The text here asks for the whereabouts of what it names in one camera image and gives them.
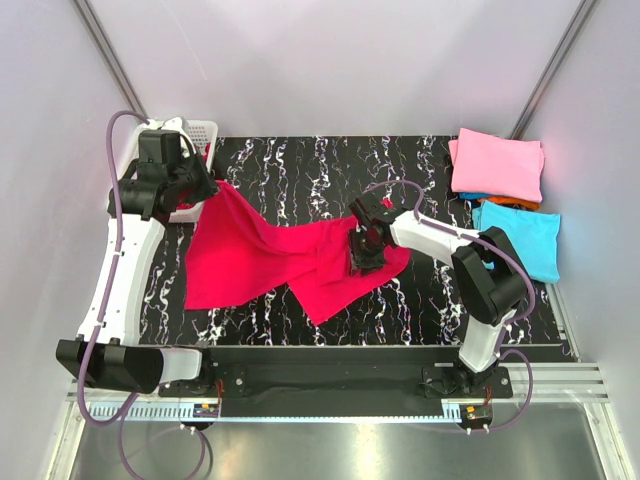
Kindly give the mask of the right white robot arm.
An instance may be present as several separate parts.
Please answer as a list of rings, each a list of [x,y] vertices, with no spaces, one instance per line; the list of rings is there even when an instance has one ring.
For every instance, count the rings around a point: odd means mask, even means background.
[[[495,372],[499,337],[513,319],[531,282],[504,231],[460,229],[404,207],[388,207],[372,193],[349,205],[357,226],[349,231],[352,274],[369,275],[387,265],[386,250],[406,248],[454,269],[469,314],[458,359],[431,383],[448,396],[476,396]]]

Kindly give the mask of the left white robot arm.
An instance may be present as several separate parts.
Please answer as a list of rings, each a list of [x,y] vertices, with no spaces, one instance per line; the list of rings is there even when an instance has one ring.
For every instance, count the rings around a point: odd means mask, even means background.
[[[174,212],[213,197],[218,186],[188,136],[143,130],[138,155],[109,193],[108,244],[89,310],[72,340],[59,341],[58,362],[79,384],[149,394],[167,383],[196,396],[216,372],[194,348],[145,347],[140,320],[156,250]]]

